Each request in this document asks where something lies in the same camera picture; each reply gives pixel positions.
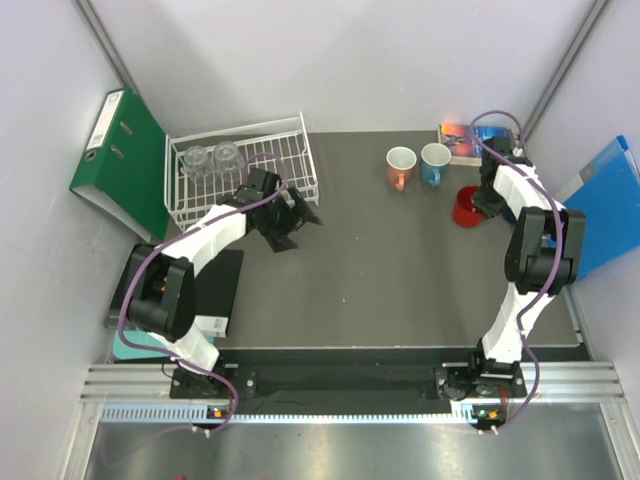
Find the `red ceramic mug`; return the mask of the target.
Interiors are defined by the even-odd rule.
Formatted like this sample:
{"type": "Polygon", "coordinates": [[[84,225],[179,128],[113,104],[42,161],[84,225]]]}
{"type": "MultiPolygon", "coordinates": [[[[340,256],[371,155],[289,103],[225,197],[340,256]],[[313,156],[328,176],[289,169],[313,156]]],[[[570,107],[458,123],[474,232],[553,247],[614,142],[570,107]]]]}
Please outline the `red ceramic mug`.
{"type": "Polygon", "coordinates": [[[478,189],[478,186],[465,186],[456,194],[452,218],[458,226],[475,228],[484,220],[483,214],[472,201],[472,197],[478,189]]]}

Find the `light blue ceramic mug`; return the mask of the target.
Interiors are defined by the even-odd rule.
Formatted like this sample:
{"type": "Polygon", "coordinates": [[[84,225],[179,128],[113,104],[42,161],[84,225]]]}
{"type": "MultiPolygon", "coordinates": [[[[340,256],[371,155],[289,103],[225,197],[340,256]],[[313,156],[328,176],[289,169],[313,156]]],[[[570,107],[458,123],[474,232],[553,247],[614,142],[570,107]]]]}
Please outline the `light blue ceramic mug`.
{"type": "Polygon", "coordinates": [[[431,187],[439,187],[450,164],[450,150],[440,143],[430,143],[421,150],[420,177],[431,187]]]}

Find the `clear drinking glass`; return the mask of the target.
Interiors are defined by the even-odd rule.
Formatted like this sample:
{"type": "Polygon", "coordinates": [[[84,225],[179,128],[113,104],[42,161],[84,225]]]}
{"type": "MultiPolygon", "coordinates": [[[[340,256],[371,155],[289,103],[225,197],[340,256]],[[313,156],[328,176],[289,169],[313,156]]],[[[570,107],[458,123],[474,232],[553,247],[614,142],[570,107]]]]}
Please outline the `clear drinking glass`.
{"type": "Polygon", "coordinates": [[[239,147],[232,141],[218,143],[213,150],[214,162],[220,175],[241,174],[246,160],[240,153],[239,147]]]}
{"type": "Polygon", "coordinates": [[[192,146],[185,151],[183,168],[187,177],[196,184],[207,183],[214,172],[212,158],[202,146],[192,146]]]}

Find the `pink ceramic mug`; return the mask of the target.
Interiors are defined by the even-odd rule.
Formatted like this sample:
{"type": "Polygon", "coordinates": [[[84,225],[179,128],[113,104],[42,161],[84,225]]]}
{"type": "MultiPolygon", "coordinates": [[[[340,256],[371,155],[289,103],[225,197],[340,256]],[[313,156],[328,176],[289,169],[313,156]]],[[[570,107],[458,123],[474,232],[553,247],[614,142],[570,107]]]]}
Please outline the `pink ceramic mug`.
{"type": "Polygon", "coordinates": [[[413,175],[417,156],[413,150],[397,146],[386,154],[386,174],[388,182],[398,192],[403,192],[413,175]]]}

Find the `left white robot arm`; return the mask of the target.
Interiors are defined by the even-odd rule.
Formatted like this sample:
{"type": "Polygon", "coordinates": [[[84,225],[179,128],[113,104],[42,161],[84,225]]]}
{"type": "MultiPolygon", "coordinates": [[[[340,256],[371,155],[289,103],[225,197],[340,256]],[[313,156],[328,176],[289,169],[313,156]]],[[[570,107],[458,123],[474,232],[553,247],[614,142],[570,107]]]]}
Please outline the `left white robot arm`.
{"type": "Polygon", "coordinates": [[[258,231],[275,253],[296,249],[289,235],[303,225],[320,225],[301,193],[279,174],[253,167],[235,192],[224,196],[195,225],[160,245],[134,249],[118,319],[150,333],[167,354],[193,372],[192,384],[205,396],[226,387],[227,374],[216,366],[219,350],[196,325],[196,277],[227,246],[258,231]]]}

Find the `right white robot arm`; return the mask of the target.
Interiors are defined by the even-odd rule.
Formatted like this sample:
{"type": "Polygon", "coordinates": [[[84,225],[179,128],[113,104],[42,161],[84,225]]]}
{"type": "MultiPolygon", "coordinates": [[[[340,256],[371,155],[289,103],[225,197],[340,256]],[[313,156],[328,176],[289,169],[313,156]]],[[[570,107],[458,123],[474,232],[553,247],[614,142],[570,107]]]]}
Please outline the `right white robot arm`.
{"type": "Polygon", "coordinates": [[[507,291],[496,320],[479,341],[466,372],[469,388],[487,396],[516,382],[527,338],[552,300],[577,278],[586,216],[544,189],[535,167],[507,136],[477,142],[481,184],[472,196],[486,218],[516,219],[504,259],[507,291]]]}

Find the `blue cover paperback book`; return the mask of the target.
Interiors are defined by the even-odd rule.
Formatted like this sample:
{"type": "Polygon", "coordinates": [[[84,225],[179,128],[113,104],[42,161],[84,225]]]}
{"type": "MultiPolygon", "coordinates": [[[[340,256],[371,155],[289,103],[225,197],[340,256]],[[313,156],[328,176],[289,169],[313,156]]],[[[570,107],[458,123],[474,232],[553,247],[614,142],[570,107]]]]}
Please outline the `blue cover paperback book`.
{"type": "MultiPolygon", "coordinates": [[[[511,131],[505,127],[476,126],[475,133],[481,141],[494,136],[511,137],[511,131]]],[[[481,165],[483,150],[473,140],[469,125],[440,124],[438,141],[450,150],[452,165],[470,167],[481,165]]]]}

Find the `black book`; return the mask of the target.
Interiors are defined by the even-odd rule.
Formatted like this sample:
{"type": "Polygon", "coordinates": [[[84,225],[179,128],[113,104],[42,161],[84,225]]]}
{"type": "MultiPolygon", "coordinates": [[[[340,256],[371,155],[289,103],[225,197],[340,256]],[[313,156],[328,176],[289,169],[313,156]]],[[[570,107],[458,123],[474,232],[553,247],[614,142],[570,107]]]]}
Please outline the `black book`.
{"type": "Polygon", "coordinates": [[[123,328],[175,340],[188,321],[205,336],[227,336],[244,252],[224,250],[198,273],[184,258],[159,254],[137,283],[123,328]]]}

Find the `blue folder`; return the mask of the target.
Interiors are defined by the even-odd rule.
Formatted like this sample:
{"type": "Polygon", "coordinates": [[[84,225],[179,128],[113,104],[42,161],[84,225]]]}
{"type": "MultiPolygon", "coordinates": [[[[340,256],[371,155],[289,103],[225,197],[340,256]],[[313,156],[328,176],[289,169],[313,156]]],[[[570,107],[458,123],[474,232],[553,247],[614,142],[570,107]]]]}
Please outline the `blue folder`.
{"type": "Polygon", "coordinates": [[[579,280],[639,246],[639,167],[625,136],[607,144],[556,199],[586,216],[579,280]]]}

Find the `green lever arch binder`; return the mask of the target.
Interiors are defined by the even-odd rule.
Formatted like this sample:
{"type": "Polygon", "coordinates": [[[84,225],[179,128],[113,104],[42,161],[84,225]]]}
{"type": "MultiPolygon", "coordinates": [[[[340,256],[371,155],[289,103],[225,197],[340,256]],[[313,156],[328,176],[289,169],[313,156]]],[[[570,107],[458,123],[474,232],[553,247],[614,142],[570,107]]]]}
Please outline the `green lever arch binder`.
{"type": "Polygon", "coordinates": [[[122,222],[145,241],[164,237],[166,135],[130,88],[110,91],[69,190],[122,222]]]}

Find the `teal notebook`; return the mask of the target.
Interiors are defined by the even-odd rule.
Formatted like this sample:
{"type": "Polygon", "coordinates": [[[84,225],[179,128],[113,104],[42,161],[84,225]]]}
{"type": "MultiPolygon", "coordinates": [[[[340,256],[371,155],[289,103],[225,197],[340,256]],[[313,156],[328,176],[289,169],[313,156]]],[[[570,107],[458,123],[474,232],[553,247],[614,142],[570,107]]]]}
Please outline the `teal notebook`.
{"type": "Polygon", "coordinates": [[[145,346],[145,349],[132,348],[123,343],[115,333],[112,346],[112,353],[116,360],[143,360],[167,358],[165,346],[151,336],[149,333],[140,330],[125,330],[125,337],[132,343],[145,346]]]}

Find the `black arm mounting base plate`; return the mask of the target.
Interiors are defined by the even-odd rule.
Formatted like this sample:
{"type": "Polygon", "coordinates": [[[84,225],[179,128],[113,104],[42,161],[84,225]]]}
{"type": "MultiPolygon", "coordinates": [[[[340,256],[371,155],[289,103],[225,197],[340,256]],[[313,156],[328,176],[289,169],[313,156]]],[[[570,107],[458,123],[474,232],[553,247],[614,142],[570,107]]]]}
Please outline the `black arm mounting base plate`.
{"type": "Polygon", "coordinates": [[[223,400],[239,394],[238,413],[446,413],[451,402],[504,405],[522,398],[521,379],[476,389],[467,379],[469,348],[231,348],[221,351],[214,379],[177,368],[170,398],[223,400]]]}

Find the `aluminium frame rail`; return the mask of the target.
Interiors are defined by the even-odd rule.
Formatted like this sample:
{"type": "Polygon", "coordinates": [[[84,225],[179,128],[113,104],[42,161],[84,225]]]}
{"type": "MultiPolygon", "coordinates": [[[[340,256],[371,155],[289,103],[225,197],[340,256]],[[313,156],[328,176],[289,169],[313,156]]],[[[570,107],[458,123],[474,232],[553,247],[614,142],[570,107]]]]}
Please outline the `aluminium frame rail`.
{"type": "MultiPolygon", "coordinates": [[[[173,365],[96,364],[89,367],[83,402],[146,403],[170,398],[173,365]]],[[[607,362],[543,362],[534,400],[543,403],[607,403],[625,399],[617,372],[607,362]]]]}

